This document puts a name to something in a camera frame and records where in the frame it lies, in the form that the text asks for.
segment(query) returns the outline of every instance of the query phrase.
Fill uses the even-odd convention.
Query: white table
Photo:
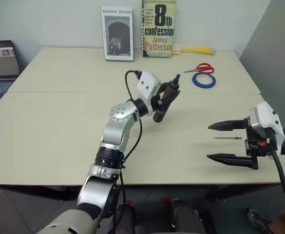
[[[124,72],[151,70],[162,80],[170,80],[177,72],[189,69],[190,63],[200,62],[215,67],[216,86],[199,89],[190,82],[191,75],[181,77],[181,93],[163,122],[143,117],[142,139],[126,162],[124,182],[279,182],[274,162],[267,157],[258,158],[257,171],[206,157],[215,153],[244,156],[243,140],[214,139],[246,138],[244,130],[218,132],[207,127],[245,118],[248,109],[263,101],[233,52],[219,52],[214,57],[182,54],[169,59],[135,55],[132,63],[105,62],[102,58],[99,49],[48,48],[21,74],[0,101],[0,184],[81,185],[94,162],[110,108],[128,99]],[[136,82],[131,79],[131,87]],[[138,124],[131,131],[127,149],[137,135]]]
[[[194,73],[183,73],[183,93],[260,93],[233,51],[218,51],[214,56],[183,53],[171,58],[143,58],[141,50],[135,50],[134,62],[119,62],[104,60],[102,49],[82,48],[43,48],[9,92],[123,93],[127,70],[149,71],[165,82],[202,62],[215,68],[216,85],[201,89],[191,81]]]

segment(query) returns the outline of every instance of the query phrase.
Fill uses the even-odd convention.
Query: yellow brush
[[[214,55],[216,53],[216,50],[214,48],[208,48],[208,47],[202,47],[202,48],[186,48],[182,47],[180,45],[173,45],[172,46],[172,55],[180,55],[182,51],[190,51],[190,52],[195,52],[198,54],[203,54],[203,55]]]

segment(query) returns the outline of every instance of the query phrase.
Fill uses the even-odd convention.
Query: scissors
[[[215,69],[209,63],[203,62],[203,63],[197,65],[197,67],[195,69],[185,71],[184,73],[187,73],[187,72],[205,72],[205,73],[212,74],[212,73],[214,73],[214,71],[215,71]]]

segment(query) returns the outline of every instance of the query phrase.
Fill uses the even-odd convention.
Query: book
[[[143,57],[170,57],[176,0],[143,0]]]
[[[101,6],[104,58],[133,60],[133,9]]]

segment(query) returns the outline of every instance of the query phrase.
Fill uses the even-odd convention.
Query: screwdriver
[[[241,140],[241,137],[214,137],[215,139],[234,139],[234,140]]]

